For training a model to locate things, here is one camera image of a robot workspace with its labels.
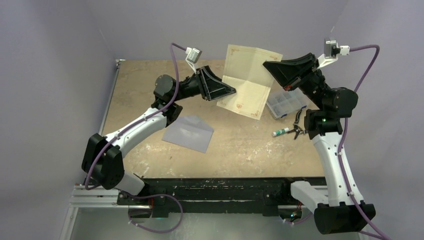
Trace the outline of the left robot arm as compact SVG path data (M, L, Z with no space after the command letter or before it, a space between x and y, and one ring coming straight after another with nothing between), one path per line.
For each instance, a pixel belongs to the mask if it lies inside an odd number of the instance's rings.
M85 188L103 187L129 194L138 205L149 199L147 183L124 169L124 157L150 135L165 129L179 117L183 107L177 101L200 95L206 101L220 99L237 91L223 82L206 65L179 81L163 74L155 81L154 102L138 118L102 136L93 134L87 142L81 168L87 174Z

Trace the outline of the grey envelope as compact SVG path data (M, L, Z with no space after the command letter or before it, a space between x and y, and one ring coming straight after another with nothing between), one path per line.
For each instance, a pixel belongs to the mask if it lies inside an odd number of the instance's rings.
M162 140L180 147L206 153L214 129L197 115L178 117L170 124Z

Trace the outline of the black base frame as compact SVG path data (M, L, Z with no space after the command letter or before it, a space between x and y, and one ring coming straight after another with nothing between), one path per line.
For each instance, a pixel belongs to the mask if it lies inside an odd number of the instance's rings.
M264 217L287 215L298 201L290 194L290 184L306 181L325 189L324 177L230 177L230 178L145 178L140 195L152 200L135 199L122 191L118 205L131 208L152 206L154 218L170 213L261 214Z

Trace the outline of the clear plastic screw box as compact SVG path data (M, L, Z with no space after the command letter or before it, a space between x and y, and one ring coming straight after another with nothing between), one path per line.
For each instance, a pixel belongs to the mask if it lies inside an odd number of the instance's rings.
M300 89L293 91L278 90L268 95L266 106L274 119L281 119L292 112L305 109L310 100Z

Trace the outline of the white green glue stick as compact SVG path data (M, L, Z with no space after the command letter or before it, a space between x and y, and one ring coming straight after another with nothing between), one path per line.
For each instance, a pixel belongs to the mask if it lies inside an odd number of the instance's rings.
M286 133L288 133L289 131L290 131L290 129L289 129L288 127L286 127L286 128L282 128L282 129L279 129L279 130L274 131L274 132L272 133L272 136L273 136L273 137L277 137L277 136L280 136L280 135L286 134Z

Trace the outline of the aluminium rail frame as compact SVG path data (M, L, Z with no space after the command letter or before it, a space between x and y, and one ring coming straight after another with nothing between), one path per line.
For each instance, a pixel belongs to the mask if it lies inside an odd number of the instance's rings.
M118 191L111 189L106 190L98 187L94 190L87 191L82 185L75 185L71 197L65 221L61 230L61 240L71 240L73 232L78 230L76 225L83 210L108 210L118 209L117 205Z

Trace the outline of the black pliers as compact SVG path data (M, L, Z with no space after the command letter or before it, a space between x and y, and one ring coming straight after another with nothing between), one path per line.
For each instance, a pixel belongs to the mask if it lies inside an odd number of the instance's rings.
M294 138L293 138L294 140L296 140L299 137L299 135L304 135L305 134L305 131L299 125L302 111L303 110L300 109L296 113L295 120L294 120L294 123L293 123L293 128L287 132L287 134L294 133Z

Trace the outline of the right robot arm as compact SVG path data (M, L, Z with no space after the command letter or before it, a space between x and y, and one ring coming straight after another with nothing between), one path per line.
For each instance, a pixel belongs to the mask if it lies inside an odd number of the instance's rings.
M294 181L281 189L288 204L301 202L313 214L318 231L323 234L361 231L375 214L375 207L365 203L353 178L344 149L346 132L341 119L351 117L358 95L345 87L326 84L321 71L338 60L337 54L265 61L263 66L285 91L299 89L315 105L307 110L304 127L318 152L327 186L322 194L307 181Z

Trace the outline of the cream letter paper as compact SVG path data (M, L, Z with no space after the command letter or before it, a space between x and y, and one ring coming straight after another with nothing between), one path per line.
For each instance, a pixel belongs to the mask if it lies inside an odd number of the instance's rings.
M217 106L233 113L260 120L275 79L263 66L264 62L279 62L281 53L258 47L229 44L222 82L236 93L218 100Z

